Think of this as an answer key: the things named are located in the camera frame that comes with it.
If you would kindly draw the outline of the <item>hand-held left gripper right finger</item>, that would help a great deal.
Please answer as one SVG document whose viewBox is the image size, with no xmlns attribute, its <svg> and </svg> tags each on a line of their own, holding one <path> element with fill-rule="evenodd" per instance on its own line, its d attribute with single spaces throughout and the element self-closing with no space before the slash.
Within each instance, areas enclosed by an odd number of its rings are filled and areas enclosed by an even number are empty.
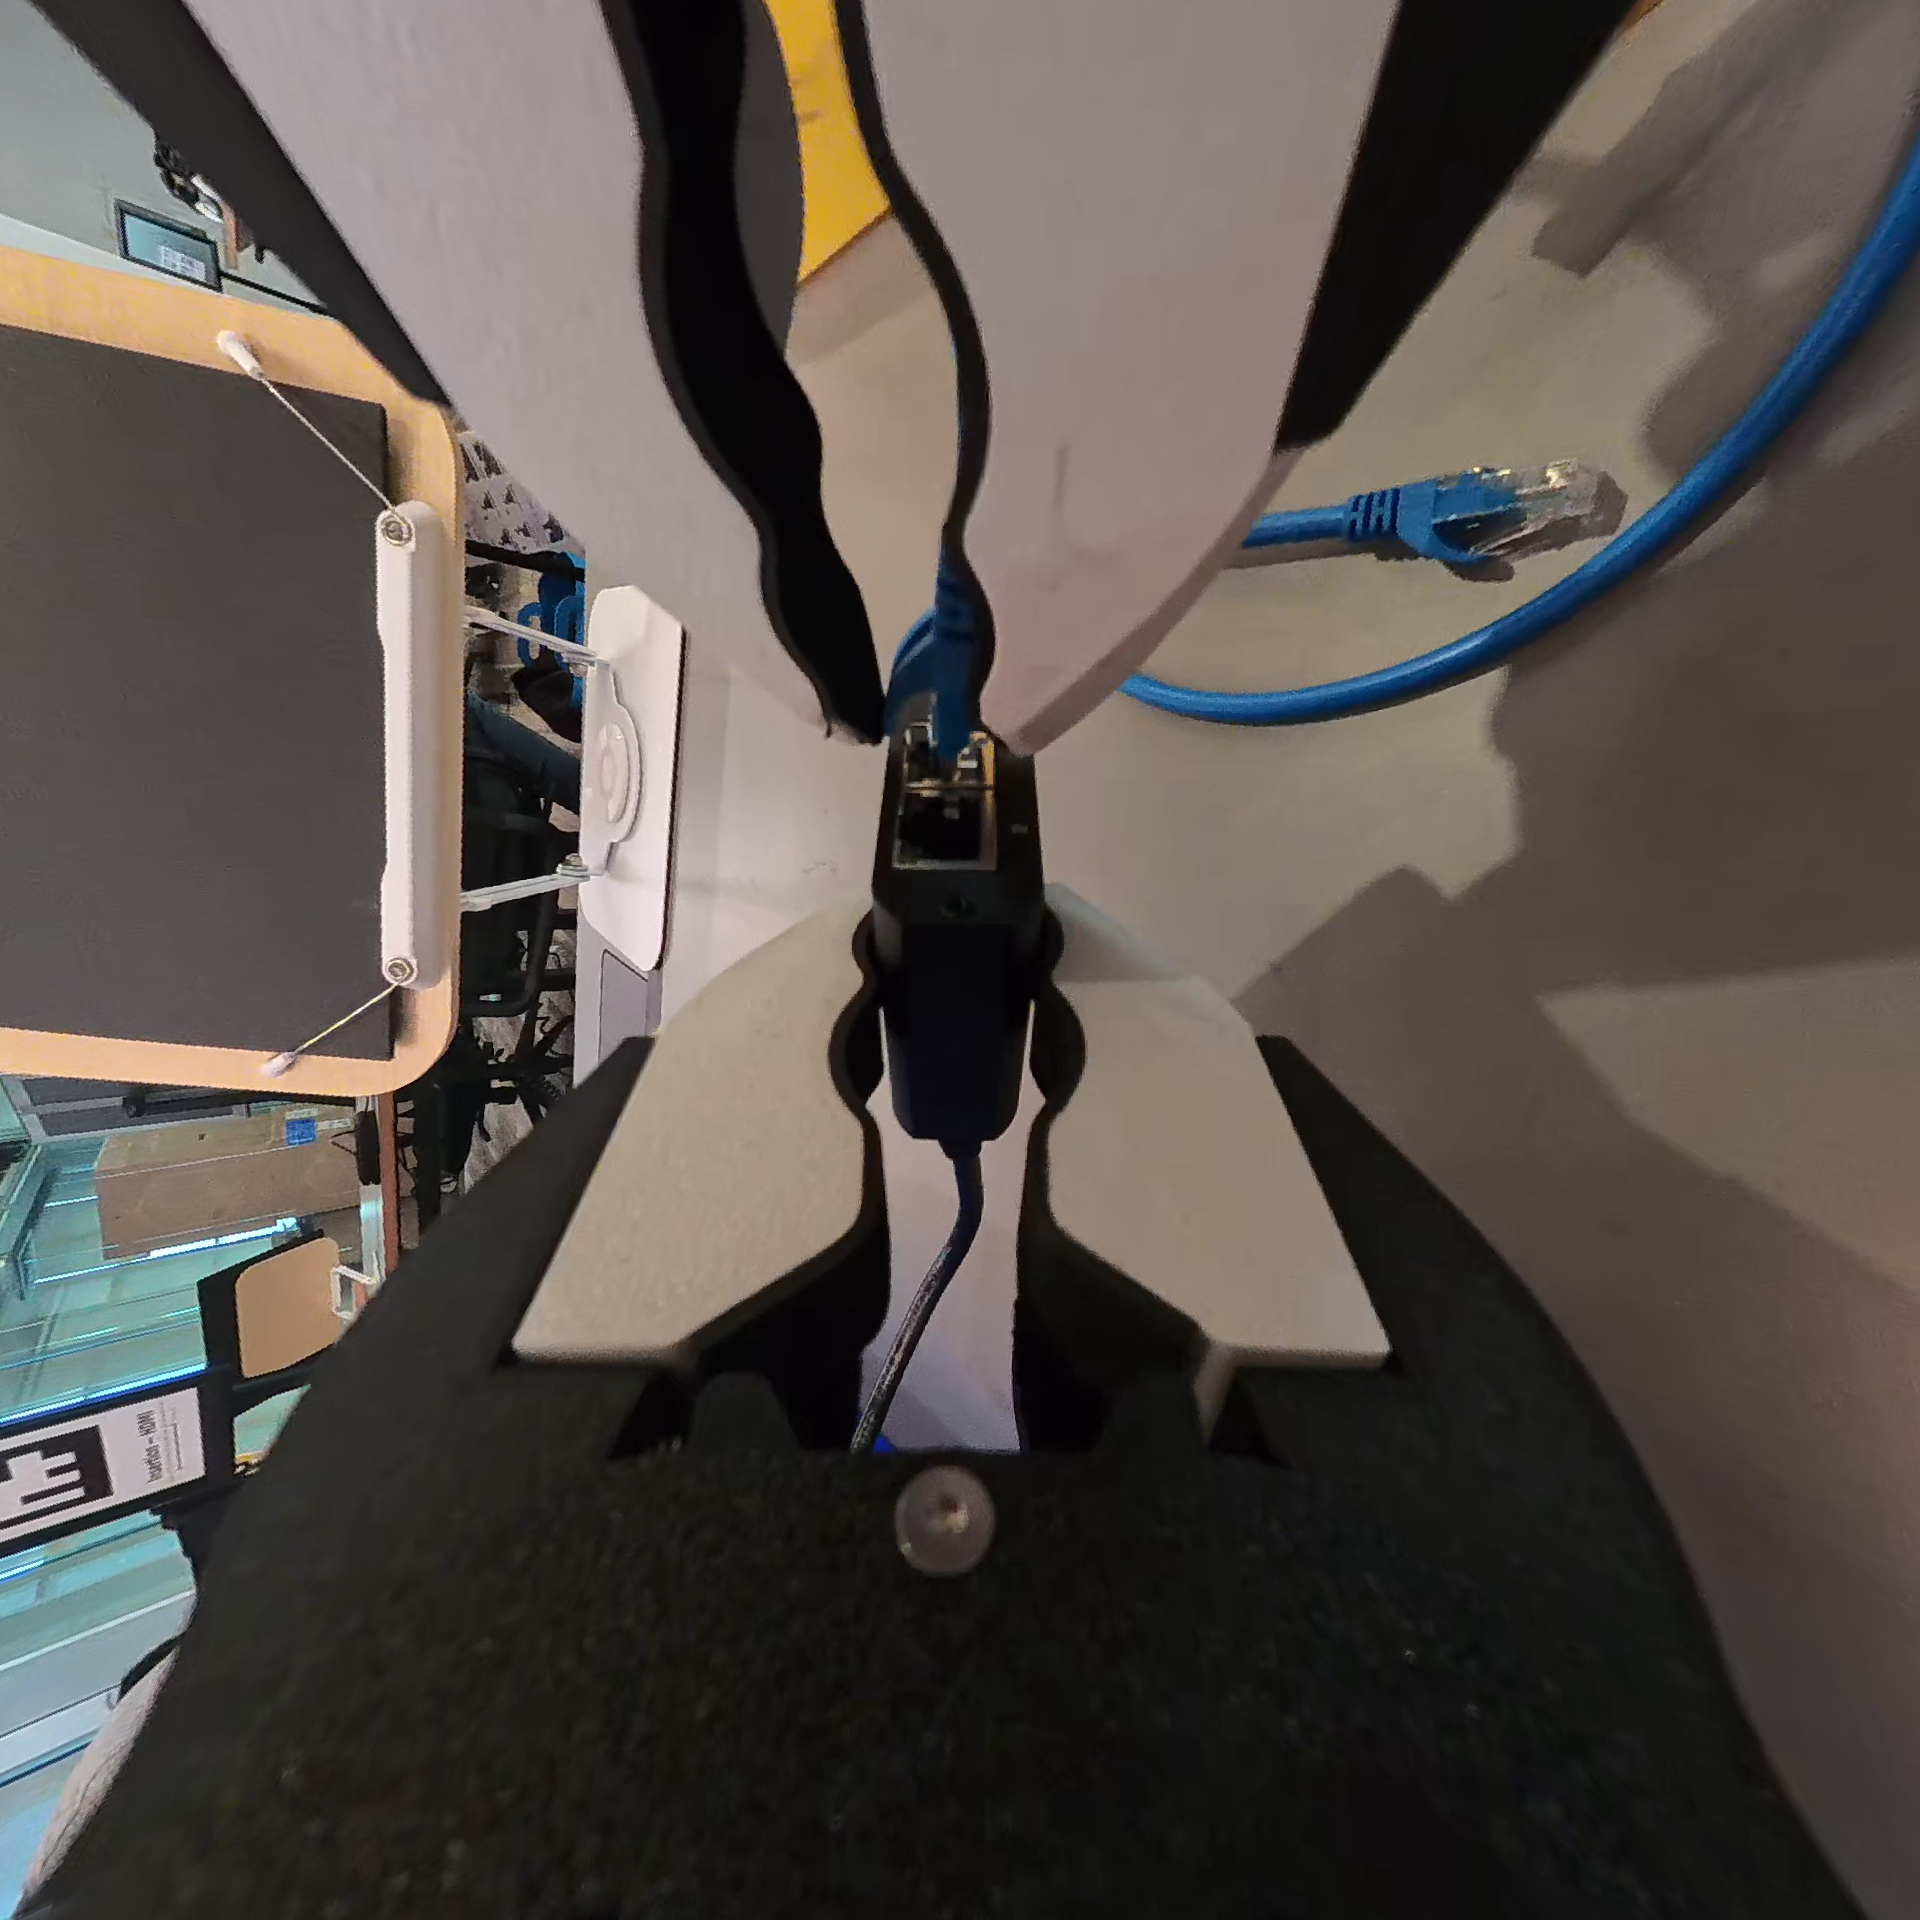
<svg viewBox="0 0 1920 1920">
<path fill-rule="evenodd" d="M 1088 1450 L 1171 1378 L 1202 1435 L 1244 1375 L 1369 1375 L 1387 1331 L 1257 1034 L 1085 901 L 1047 902 L 1016 1236 L 1016 1427 Z"/>
</svg>

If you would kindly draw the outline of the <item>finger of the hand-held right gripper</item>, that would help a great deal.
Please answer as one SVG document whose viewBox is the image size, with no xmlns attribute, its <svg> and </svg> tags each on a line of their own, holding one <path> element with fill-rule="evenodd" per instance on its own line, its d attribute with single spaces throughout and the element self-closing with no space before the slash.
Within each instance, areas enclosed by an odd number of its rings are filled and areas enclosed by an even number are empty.
<svg viewBox="0 0 1920 1920">
<path fill-rule="evenodd" d="M 765 5 L 188 5 L 456 409 L 805 725 L 882 734 L 784 337 L 801 138 Z"/>
<path fill-rule="evenodd" d="M 852 6 L 858 123 L 954 337 L 944 546 L 1016 751 L 1152 657 L 1309 449 L 1281 417 L 1402 5 Z"/>
</svg>

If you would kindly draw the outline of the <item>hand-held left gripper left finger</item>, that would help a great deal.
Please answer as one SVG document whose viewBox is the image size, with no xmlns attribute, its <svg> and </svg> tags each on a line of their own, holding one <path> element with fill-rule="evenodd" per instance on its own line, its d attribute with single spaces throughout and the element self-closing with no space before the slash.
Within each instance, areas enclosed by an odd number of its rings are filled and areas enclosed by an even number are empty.
<svg viewBox="0 0 1920 1920">
<path fill-rule="evenodd" d="M 756 1375 L 807 1450 L 851 1447 L 892 1293 L 871 915 L 813 913 L 664 1019 L 517 1363 Z"/>
</svg>

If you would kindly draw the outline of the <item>black ethernet port adapter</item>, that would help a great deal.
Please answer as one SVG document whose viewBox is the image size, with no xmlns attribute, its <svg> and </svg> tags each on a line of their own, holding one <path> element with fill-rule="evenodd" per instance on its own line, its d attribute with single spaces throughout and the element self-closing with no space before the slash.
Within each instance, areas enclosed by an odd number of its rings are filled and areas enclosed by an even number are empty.
<svg viewBox="0 0 1920 1920">
<path fill-rule="evenodd" d="M 1040 794 L 991 732 L 937 754 L 932 701 L 889 735 L 871 950 L 904 1132 L 975 1157 L 1017 1115 L 1044 946 Z"/>
</svg>

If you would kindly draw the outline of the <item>yellow plastic bin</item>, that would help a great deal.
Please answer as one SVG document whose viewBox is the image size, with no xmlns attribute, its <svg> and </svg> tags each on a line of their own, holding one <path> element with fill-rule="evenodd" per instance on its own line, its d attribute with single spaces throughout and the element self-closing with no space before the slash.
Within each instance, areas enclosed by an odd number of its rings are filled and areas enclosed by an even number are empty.
<svg viewBox="0 0 1920 1920">
<path fill-rule="evenodd" d="M 835 3 L 760 3 L 799 126 L 802 246 L 799 285 L 820 277 L 874 228 L 892 201 L 858 123 Z"/>
</svg>

